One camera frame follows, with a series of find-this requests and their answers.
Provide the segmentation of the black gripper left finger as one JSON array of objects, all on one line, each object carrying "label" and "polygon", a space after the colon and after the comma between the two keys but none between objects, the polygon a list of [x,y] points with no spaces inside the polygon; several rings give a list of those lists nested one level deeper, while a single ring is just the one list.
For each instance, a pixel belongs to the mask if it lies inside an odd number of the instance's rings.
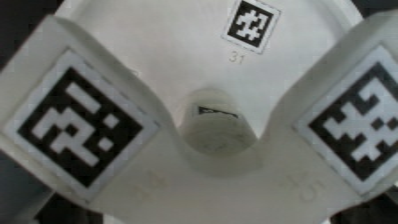
[{"label": "black gripper left finger", "polygon": [[2,152],[0,224],[105,224],[104,215],[56,194]]}]

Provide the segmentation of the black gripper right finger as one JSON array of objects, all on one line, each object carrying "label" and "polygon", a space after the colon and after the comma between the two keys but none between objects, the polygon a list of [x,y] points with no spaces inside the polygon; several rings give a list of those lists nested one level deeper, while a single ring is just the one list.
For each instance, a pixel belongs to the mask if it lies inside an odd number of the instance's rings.
[{"label": "black gripper right finger", "polygon": [[331,224],[398,224],[398,188],[331,217]]}]

